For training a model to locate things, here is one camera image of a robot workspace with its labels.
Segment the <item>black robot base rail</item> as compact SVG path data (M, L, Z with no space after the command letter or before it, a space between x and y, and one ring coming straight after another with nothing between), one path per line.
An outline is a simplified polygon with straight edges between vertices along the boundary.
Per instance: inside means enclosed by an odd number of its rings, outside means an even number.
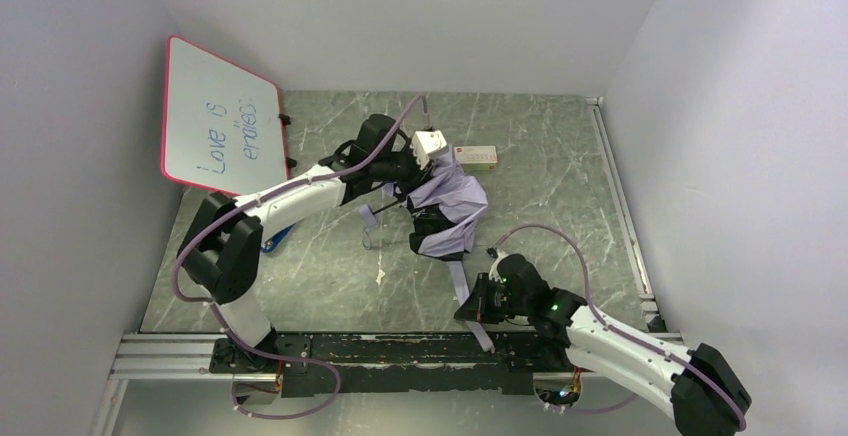
M574 367L554 342L529 331L494 332L484 351L466 332L281 333L285 361L250 356L215 341L208 370L239 382L282 378L283 398L345 393L495 391L531 395L534 382L563 381Z

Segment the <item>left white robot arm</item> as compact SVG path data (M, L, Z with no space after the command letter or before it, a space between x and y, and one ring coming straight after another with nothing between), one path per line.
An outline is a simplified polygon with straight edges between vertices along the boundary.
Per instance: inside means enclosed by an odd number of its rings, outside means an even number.
M277 332L255 291L263 245L303 219L387 184L403 193L418 188L446 147L433 127L405 133L398 120L373 114L355 138L302 175L237 197L214 192L202 201L175 269L202 289L197 299L211 307L235 347L236 362L262 372L281 355Z

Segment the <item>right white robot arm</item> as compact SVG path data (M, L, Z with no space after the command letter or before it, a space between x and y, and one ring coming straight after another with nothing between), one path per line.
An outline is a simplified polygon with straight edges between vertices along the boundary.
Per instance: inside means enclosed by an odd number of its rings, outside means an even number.
M520 254L500 256L461 298L455 319L480 326L523 317L548 357L602 375L670 417L682 435L735 435L752 399L723 354L633 329L550 286Z

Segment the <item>light purple folding umbrella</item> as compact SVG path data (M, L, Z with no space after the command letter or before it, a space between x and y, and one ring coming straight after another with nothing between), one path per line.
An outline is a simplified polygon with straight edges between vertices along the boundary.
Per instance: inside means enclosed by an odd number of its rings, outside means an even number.
M378 160L365 174L392 186L395 196L410 212L413 231L410 249L446 263L459 304L471 296L463 265L474 245L478 222L486 214L488 197L472 175L465 172L452 151L435 158L424 173L415 161Z

